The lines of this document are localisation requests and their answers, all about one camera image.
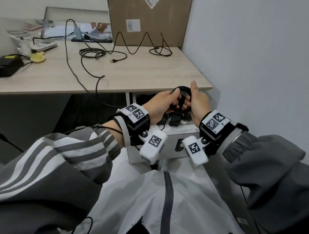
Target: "black power adapter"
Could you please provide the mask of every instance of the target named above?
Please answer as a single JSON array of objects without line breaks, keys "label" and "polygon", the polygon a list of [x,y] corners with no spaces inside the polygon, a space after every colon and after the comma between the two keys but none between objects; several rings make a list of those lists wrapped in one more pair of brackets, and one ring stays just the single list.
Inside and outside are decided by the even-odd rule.
[{"label": "black power adapter", "polygon": [[0,58],[0,77],[10,77],[17,72],[24,63],[18,55],[7,55]]}]

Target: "hand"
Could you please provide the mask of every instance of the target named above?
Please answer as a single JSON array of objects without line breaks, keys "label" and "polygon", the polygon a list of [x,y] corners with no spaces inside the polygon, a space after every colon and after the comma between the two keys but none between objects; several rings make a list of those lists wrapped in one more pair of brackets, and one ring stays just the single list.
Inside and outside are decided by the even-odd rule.
[{"label": "hand", "polygon": [[195,126],[199,127],[202,118],[211,111],[209,99],[206,94],[200,92],[195,81],[191,82],[191,94],[186,96],[182,109],[191,107],[190,115]]},{"label": "hand", "polygon": [[91,28],[94,29],[94,28],[97,28],[97,30],[101,33],[104,32],[105,29],[107,29],[107,26],[108,24],[107,23],[94,23],[94,22],[91,22]]},{"label": "hand", "polygon": [[164,91],[155,95],[149,102],[145,103],[143,107],[148,111],[150,117],[150,125],[155,125],[159,122],[165,113],[173,112],[170,105],[178,106],[178,99],[181,98],[180,90],[176,89],[174,93],[171,91]]}]

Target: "striped sleeve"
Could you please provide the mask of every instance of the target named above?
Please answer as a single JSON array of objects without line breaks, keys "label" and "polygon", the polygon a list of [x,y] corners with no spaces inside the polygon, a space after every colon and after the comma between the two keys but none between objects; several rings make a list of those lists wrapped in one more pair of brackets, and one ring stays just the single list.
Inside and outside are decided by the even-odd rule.
[{"label": "striped sleeve", "polygon": [[[110,177],[112,160],[119,154],[119,145],[105,128],[87,127],[68,136],[53,133],[37,140],[0,170],[1,233],[36,233],[42,225],[71,230],[92,209],[101,185]],[[61,210],[56,203],[76,212],[68,212],[65,205]],[[37,212],[29,213],[34,208]],[[63,224],[57,212],[70,222]],[[19,219],[10,214],[20,214]],[[26,230],[16,230],[23,223]]]}]

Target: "jacket zipper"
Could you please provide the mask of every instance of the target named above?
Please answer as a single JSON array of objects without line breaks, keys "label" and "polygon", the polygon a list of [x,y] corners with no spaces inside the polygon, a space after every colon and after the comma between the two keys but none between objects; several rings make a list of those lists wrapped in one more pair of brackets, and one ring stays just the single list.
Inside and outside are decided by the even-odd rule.
[{"label": "jacket zipper", "polygon": [[174,190],[169,172],[164,172],[165,201],[161,219],[160,234],[170,234],[171,213],[174,202]]}]

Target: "wooden desk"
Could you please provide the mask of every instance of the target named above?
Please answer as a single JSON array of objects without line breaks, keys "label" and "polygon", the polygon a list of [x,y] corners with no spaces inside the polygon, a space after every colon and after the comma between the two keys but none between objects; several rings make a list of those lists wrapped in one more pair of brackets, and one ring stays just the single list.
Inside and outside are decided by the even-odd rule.
[{"label": "wooden desk", "polygon": [[[27,65],[12,77],[0,78],[0,94],[85,93],[66,64],[64,41],[57,43],[57,48],[46,52],[45,62]],[[95,43],[89,45],[99,48]],[[68,41],[67,46],[73,71],[90,92],[95,92],[97,78],[87,74],[80,62],[79,49],[85,48],[85,44]],[[104,47],[112,49],[111,44],[104,44]],[[190,87],[193,80],[196,80],[201,90],[212,89],[210,83],[178,48],[171,48],[173,55],[170,57],[152,55],[149,49],[140,47],[135,55],[130,55],[125,47],[117,46],[116,50],[128,54],[127,59],[110,63],[110,59],[124,56],[113,53],[99,60],[84,58],[83,63],[93,75],[106,76],[98,85],[99,92],[172,90],[177,86]]]}]

